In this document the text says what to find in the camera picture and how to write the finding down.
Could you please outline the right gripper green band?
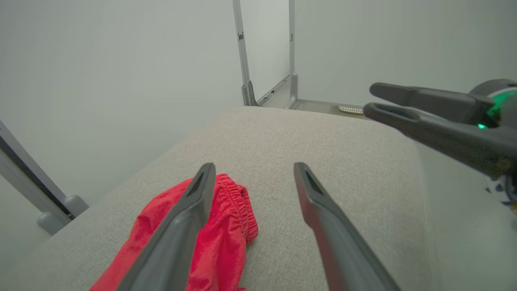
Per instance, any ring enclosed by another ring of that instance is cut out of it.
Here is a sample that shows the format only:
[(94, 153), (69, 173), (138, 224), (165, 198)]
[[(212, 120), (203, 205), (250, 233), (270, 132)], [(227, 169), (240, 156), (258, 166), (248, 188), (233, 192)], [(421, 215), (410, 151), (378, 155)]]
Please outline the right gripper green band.
[(368, 103), (364, 115), (498, 179), (516, 173), (516, 86), (514, 80), (493, 79), (461, 93), (374, 83), (373, 96), (406, 108)]

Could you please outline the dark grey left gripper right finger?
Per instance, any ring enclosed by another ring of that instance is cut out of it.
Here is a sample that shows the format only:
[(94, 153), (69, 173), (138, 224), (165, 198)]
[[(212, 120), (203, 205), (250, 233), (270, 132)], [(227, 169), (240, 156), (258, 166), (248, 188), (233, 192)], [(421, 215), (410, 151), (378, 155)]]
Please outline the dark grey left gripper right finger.
[(312, 229), (331, 291), (398, 291), (399, 286), (310, 167), (294, 164), (301, 212)]

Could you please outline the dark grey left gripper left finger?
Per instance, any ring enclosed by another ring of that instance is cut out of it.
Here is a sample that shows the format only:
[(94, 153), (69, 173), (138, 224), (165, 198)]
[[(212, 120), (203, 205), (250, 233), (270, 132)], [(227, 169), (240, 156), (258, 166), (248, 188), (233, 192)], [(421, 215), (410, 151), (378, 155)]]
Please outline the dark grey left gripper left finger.
[(186, 289), (196, 239), (209, 219), (215, 177), (215, 165), (203, 164), (118, 285), (119, 291)]

